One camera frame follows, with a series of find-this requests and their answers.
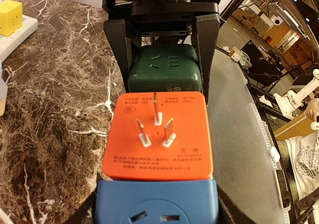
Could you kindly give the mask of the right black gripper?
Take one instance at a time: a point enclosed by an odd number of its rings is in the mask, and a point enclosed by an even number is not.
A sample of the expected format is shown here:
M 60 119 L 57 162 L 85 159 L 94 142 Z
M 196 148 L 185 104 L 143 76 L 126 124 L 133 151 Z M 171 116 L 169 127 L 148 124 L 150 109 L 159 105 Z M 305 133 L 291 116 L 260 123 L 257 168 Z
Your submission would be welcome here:
M 108 14 L 104 32 L 120 68 L 128 79 L 143 37 L 174 37 L 191 43 L 197 54 L 202 93 L 209 98 L 212 66 L 220 16 L 220 0 L 103 0 Z

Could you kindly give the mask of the dark green cube socket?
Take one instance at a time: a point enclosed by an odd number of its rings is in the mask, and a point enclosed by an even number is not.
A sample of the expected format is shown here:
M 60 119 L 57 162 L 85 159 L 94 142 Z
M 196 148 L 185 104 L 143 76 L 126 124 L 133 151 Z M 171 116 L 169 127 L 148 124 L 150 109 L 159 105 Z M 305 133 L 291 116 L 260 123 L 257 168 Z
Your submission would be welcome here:
M 188 44 L 147 45 L 138 51 L 128 78 L 131 93 L 202 91 L 195 49 Z

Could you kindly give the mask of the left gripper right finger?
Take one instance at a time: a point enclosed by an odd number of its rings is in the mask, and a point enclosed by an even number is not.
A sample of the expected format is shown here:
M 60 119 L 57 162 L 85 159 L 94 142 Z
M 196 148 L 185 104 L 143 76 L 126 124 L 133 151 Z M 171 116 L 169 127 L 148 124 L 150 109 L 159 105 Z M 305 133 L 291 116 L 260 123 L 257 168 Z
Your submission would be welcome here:
M 219 224 L 245 224 L 245 214 L 235 205 L 229 196 L 217 184 L 218 192 L 218 221 Z

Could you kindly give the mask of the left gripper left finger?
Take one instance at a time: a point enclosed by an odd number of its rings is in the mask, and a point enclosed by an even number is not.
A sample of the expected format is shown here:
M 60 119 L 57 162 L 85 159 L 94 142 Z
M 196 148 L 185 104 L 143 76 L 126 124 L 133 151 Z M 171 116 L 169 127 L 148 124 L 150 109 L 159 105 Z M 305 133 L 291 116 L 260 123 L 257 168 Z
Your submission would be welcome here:
M 89 223 L 91 224 L 94 223 L 98 183 L 102 180 L 101 174 L 97 174 L 96 188 L 77 209 L 77 214 L 75 215 L 76 224 L 83 224 L 86 220 L 90 220 Z

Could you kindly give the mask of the blue cube socket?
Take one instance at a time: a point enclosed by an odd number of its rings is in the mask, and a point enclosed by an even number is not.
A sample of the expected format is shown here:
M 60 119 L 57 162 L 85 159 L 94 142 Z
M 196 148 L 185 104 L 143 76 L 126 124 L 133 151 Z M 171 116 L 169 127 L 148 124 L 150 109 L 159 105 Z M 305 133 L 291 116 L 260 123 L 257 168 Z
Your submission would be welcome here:
M 218 194 L 200 181 L 100 181 L 96 224 L 216 224 Z

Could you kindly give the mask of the red cube socket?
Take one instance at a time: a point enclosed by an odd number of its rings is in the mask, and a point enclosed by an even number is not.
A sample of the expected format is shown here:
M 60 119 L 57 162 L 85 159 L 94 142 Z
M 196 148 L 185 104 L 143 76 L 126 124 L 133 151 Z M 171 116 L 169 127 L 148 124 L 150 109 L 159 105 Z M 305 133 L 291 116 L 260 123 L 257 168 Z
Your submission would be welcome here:
M 121 95 L 102 170 L 122 180 L 211 178 L 213 158 L 204 95 L 194 91 Z

